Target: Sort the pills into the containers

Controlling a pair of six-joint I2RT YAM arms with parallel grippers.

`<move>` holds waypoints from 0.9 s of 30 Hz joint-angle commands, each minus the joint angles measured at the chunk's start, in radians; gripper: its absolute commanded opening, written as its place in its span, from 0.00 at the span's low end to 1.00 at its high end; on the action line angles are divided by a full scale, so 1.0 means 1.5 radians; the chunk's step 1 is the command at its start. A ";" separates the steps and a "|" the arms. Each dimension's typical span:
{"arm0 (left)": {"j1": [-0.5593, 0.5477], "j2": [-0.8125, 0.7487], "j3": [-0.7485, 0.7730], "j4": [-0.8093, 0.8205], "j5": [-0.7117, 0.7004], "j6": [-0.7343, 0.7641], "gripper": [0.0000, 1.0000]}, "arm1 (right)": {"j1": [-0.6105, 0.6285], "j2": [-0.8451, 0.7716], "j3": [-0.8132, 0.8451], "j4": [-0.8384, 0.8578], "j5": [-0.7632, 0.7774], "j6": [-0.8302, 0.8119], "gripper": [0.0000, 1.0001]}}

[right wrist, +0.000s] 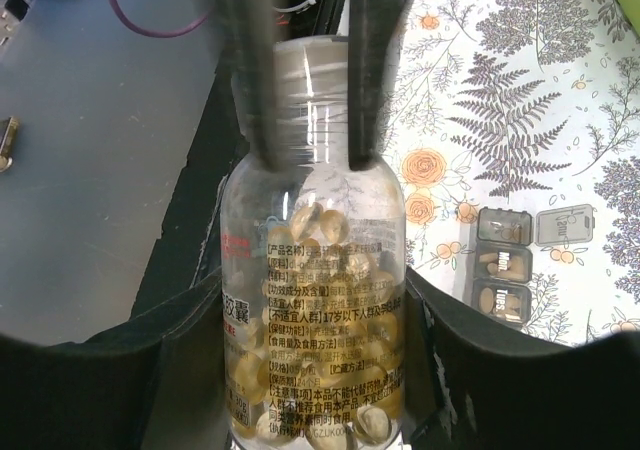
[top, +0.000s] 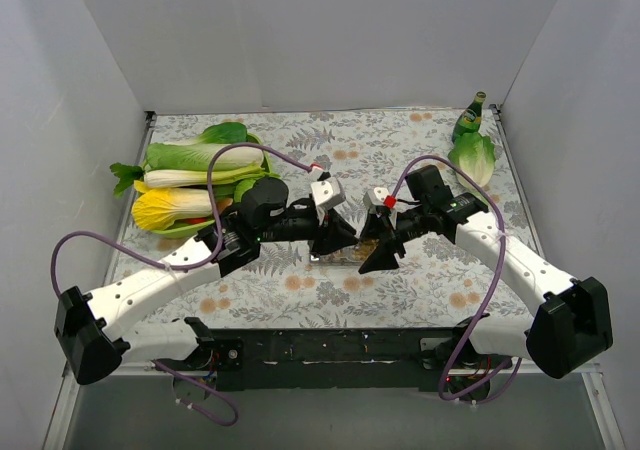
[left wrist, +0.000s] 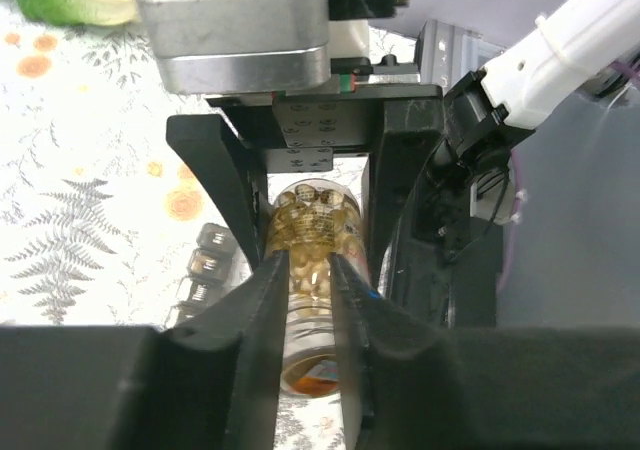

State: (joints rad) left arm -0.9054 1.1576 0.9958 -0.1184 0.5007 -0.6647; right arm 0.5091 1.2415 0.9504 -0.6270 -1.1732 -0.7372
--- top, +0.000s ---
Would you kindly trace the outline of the clear weekly pill organizer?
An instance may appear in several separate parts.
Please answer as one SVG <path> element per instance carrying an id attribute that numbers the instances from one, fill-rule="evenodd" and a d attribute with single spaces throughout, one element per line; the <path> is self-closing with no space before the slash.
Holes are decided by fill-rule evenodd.
<path id="1" fill-rule="evenodd" d="M 328 255 L 311 255 L 309 261 L 311 264 L 317 265 L 336 265 L 336 266 L 357 266 L 362 263 L 356 263 L 352 258 L 352 247 L 345 247 Z"/>

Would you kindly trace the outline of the clear pill bottle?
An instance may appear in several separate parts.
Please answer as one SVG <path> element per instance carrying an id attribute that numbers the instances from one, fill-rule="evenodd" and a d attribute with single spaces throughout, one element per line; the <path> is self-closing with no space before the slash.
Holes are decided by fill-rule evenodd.
<path id="1" fill-rule="evenodd" d="M 378 239 L 365 239 L 359 241 L 356 245 L 352 247 L 352 256 L 351 258 L 356 263 L 364 263 L 369 256 L 376 250 L 379 244 Z"/>

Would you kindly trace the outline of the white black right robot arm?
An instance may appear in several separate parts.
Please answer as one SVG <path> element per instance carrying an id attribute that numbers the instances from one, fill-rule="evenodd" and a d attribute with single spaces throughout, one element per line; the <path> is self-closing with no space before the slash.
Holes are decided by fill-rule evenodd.
<path id="1" fill-rule="evenodd" d="M 477 324 L 461 322 L 451 341 L 456 362 L 471 368 L 488 355 L 519 357 L 560 379 L 612 346 L 608 294 L 601 282 L 578 280 L 506 235 L 482 200 L 469 192 L 453 195 L 435 166 L 412 171 L 405 181 L 416 202 L 408 210 L 397 211 L 384 187 L 363 197 L 368 215 L 361 237 L 377 245 L 360 273 L 397 269 L 406 243 L 436 233 L 498 272 L 531 315 L 522 324 L 488 313 Z"/>

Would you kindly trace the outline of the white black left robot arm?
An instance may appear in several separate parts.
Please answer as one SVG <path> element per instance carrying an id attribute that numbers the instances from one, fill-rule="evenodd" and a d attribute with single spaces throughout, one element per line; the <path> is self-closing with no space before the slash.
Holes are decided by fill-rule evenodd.
<path id="1" fill-rule="evenodd" d="M 164 359 L 203 369 L 213 347 L 199 320 L 185 318 L 150 330 L 139 322 L 253 262 L 264 242 L 307 241 L 314 256 L 356 244 L 355 229 L 335 209 L 345 200 L 336 178 L 323 174 L 307 198 L 290 202 L 288 196 L 283 181 L 261 178 L 218 221 L 152 267 L 87 293 L 78 287 L 62 292 L 54 334 L 77 383 L 100 381 L 126 362 Z"/>

